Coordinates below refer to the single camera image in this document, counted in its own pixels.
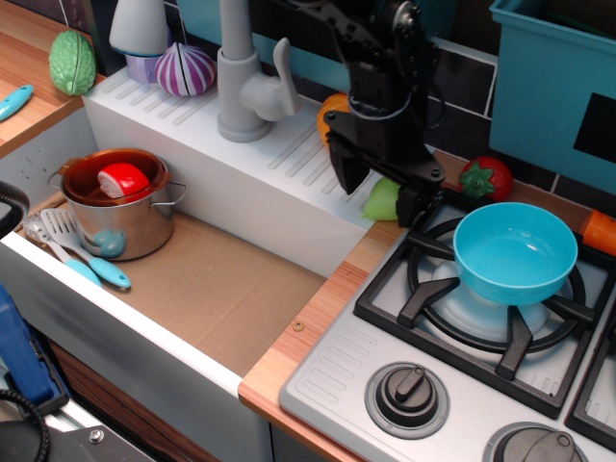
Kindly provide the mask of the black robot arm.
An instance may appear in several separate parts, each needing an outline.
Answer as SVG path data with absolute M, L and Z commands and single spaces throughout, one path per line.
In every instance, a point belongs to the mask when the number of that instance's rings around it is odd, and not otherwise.
M 330 111 L 330 160 L 347 193 L 370 171 L 399 186 L 398 223 L 437 200 L 445 171 L 424 145 L 438 48 L 414 1 L 290 1 L 327 26 L 349 74 L 348 112 Z

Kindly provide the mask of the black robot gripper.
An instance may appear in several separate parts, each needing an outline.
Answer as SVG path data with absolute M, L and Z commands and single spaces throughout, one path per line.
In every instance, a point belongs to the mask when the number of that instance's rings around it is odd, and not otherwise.
M 328 114 L 330 161 L 346 194 L 354 193 L 370 171 L 402 185 L 398 191 L 398 225 L 412 228 L 439 202 L 444 168 L 424 144 L 428 100 L 410 95 L 387 113 L 353 97 L 349 113 Z

